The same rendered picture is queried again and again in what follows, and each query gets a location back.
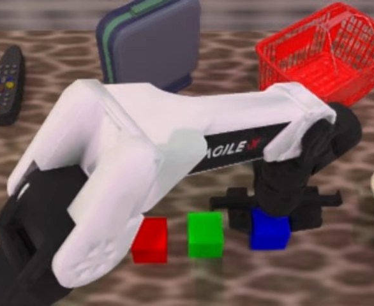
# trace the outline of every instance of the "red cube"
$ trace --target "red cube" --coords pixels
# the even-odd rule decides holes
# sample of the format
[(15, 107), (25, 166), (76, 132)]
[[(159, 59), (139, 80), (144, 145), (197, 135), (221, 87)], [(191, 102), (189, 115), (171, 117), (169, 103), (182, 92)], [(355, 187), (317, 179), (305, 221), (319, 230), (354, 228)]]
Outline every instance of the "red cube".
[(167, 218), (145, 217), (131, 246), (134, 263), (167, 262)]

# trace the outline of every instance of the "blue cube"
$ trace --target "blue cube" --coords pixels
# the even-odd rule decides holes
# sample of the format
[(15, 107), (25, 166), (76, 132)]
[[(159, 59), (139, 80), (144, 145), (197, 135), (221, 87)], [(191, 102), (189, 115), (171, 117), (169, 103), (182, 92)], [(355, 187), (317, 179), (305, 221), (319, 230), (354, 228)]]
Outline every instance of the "blue cube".
[(272, 217), (259, 208), (253, 208), (251, 250), (284, 250), (290, 239), (289, 217)]

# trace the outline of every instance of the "white robotic arm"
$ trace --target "white robotic arm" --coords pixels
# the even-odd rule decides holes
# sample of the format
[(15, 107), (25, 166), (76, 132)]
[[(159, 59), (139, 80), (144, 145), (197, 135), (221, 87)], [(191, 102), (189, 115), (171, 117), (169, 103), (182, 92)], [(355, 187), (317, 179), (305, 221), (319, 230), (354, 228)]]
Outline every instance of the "white robotic arm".
[(264, 92), (188, 97), (150, 84), (77, 80), (61, 95), (8, 181), (18, 190), (35, 168), (79, 164), (89, 179), (68, 212), (75, 222), (52, 262), (66, 288), (110, 272), (143, 220), (205, 158), (207, 135), (289, 123), (264, 149), (268, 161), (301, 153), (303, 134), (336, 112), (297, 83)]

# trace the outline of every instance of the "green cube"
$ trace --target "green cube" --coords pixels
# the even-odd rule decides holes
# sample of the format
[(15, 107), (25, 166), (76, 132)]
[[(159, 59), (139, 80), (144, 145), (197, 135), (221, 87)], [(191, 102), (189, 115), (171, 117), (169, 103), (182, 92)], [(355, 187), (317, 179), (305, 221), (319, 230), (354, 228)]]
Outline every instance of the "green cube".
[(221, 212), (190, 212), (187, 215), (188, 257), (221, 258), (224, 249)]

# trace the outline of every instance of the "patterned tablecloth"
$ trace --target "patterned tablecloth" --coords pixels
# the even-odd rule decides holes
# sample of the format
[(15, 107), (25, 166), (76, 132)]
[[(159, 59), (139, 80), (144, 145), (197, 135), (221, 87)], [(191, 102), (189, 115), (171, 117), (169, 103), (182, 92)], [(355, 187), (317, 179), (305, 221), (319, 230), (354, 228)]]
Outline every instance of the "patterned tablecloth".
[[(260, 32), (202, 35), (194, 84), (184, 94), (256, 90), (253, 51)], [(20, 120), (0, 128), (0, 209), (6, 179), (62, 90), (78, 78), (100, 78), (91, 32), (0, 32), (0, 55), (18, 43), (27, 59)], [(359, 146), (313, 178), (323, 192), (343, 191), (345, 204), (324, 213), (323, 228), (297, 233), (287, 250), (250, 252), (246, 237), (226, 231), (221, 261), (193, 263), (186, 252), (186, 213), (205, 210), (208, 197), (230, 186), (250, 186), (250, 169), (233, 166), (184, 179), (150, 214), (169, 221), (167, 265), (134, 265), (75, 290), (58, 306), (374, 306), (374, 90), (353, 106), (364, 125)]]

